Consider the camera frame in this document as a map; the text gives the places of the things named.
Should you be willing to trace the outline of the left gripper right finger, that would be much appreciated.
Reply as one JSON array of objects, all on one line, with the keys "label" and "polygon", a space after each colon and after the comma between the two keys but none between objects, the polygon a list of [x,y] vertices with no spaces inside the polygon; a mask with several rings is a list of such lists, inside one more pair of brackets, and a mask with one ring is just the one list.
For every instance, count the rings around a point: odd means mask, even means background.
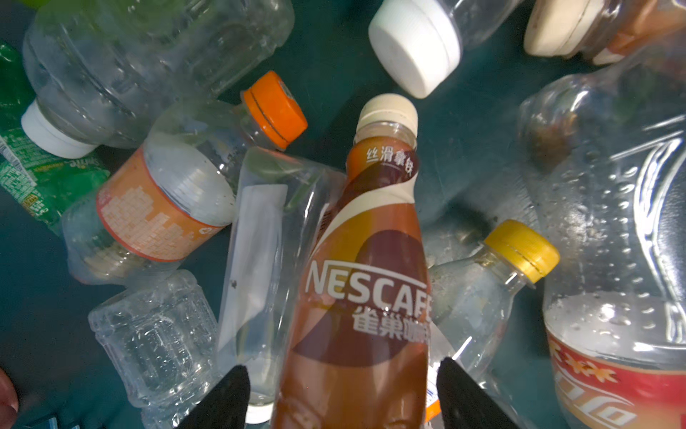
[{"label": "left gripper right finger", "polygon": [[505,399],[493,389],[483,389],[450,357],[441,361],[437,388],[445,428],[519,428]]}]

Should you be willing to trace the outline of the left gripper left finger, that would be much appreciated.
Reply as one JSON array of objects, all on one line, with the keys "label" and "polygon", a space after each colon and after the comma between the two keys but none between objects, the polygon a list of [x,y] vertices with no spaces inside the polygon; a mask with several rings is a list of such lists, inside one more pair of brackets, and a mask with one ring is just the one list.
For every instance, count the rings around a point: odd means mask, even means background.
[{"label": "left gripper left finger", "polygon": [[244,429],[250,393],[248,369],[234,366],[177,428]]}]

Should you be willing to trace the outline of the Pocari Sweat bottle blue label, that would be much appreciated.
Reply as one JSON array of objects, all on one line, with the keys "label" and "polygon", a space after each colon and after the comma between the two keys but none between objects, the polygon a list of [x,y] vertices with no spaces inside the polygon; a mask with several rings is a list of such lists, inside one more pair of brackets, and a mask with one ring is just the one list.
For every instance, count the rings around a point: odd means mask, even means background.
[{"label": "Pocari Sweat bottle blue label", "polygon": [[88,320],[146,428],[177,427],[219,380],[216,318],[187,270],[115,295]]}]

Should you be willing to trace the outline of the brown tea bottle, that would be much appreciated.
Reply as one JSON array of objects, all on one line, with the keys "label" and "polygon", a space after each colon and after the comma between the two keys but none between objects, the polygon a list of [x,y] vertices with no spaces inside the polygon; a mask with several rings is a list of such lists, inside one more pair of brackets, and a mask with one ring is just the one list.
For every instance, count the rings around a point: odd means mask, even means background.
[{"label": "brown tea bottle", "polygon": [[407,98],[364,105],[346,186],[301,277],[274,428],[423,424],[432,286],[414,198],[417,136]]}]

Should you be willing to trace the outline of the crushed green bottle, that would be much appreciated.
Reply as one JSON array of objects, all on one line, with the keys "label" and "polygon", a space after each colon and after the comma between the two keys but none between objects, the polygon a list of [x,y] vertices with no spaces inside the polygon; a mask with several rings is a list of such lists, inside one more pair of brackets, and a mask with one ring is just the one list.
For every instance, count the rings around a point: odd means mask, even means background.
[{"label": "crushed green bottle", "polygon": [[95,155],[70,160],[39,148],[21,128],[34,97],[21,54],[1,43],[1,188],[57,236],[61,218],[82,197],[99,188],[110,172]]}]

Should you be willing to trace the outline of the tall bottle red cap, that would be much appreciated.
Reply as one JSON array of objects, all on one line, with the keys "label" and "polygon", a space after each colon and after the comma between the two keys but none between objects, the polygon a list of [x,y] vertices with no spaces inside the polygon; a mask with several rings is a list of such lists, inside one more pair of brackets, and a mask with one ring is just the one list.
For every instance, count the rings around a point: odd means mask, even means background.
[{"label": "tall bottle red cap", "polygon": [[542,313],[566,422],[684,427],[684,31],[548,84],[518,140],[560,255]]}]

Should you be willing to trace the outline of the clear bottle grey label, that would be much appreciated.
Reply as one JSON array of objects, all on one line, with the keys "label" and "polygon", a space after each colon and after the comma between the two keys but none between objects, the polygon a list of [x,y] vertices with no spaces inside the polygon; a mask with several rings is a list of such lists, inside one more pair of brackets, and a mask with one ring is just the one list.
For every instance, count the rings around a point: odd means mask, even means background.
[{"label": "clear bottle grey label", "polygon": [[368,36],[394,82],[427,98],[468,49],[486,41],[520,5],[518,0],[385,0]]}]

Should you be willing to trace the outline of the amber tea bottle white cap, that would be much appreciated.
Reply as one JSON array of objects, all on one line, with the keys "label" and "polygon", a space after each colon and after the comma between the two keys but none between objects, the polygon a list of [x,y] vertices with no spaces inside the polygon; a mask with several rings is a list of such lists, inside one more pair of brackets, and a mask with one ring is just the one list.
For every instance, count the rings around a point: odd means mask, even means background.
[{"label": "amber tea bottle white cap", "polygon": [[684,1],[537,1],[523,47],[528,55],[607,65],[684,28]]}]

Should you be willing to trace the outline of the clear bottle orange label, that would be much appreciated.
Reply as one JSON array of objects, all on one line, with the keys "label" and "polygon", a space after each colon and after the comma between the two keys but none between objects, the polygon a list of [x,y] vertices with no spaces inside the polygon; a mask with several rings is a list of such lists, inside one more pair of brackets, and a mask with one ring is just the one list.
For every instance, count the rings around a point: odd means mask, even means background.
[{"label": "clear bottle orange label", "polygon": [[432,323],[426,428],[441,428],[437,376],[441,361],[454,359],[477,384],[505,336],[516,294],[549,275],[560,261],[558,250],[523,223],[496,227],[471,257],[429,270]]}]

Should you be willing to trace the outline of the flat clear bottle white label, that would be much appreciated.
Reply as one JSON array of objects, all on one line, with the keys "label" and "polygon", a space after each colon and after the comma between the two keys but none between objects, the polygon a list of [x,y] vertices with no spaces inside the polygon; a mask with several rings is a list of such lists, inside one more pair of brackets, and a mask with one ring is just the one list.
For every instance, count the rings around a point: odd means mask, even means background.
[{"label": "flat clear bottle white label", "polygon": [[345,182],[330,166],[262,148],[242,163],[214,358],[220,375],[248,370],[248,428],[270,425],[300,277]]}]

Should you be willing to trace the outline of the orange label bottle orange cap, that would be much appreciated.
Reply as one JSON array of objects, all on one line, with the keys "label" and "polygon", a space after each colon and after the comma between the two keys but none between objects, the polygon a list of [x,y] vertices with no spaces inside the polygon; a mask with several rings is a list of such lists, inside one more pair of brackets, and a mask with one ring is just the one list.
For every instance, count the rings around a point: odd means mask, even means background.
[{"label": "orange label bottle orange cap", "polygon": [[248,150],[282,151],[306,129],[302,109],[274,71],[244,90],[237,105],[175,103],[131,157],[63,215],[70,275],[86,285],[127,288],[168,278],[235,220]]}]

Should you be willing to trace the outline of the clear bottle white cap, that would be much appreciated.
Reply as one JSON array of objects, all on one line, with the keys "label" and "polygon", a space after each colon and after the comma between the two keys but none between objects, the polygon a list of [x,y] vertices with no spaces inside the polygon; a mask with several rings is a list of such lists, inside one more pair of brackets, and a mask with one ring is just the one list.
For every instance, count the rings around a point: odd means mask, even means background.
[{"label": "clear bottle white cap", "polygon": [[282,46],[289,1],[51,1],[23,39],[21,127],[62,158],[137,148],[184,98],[218,98]]}]

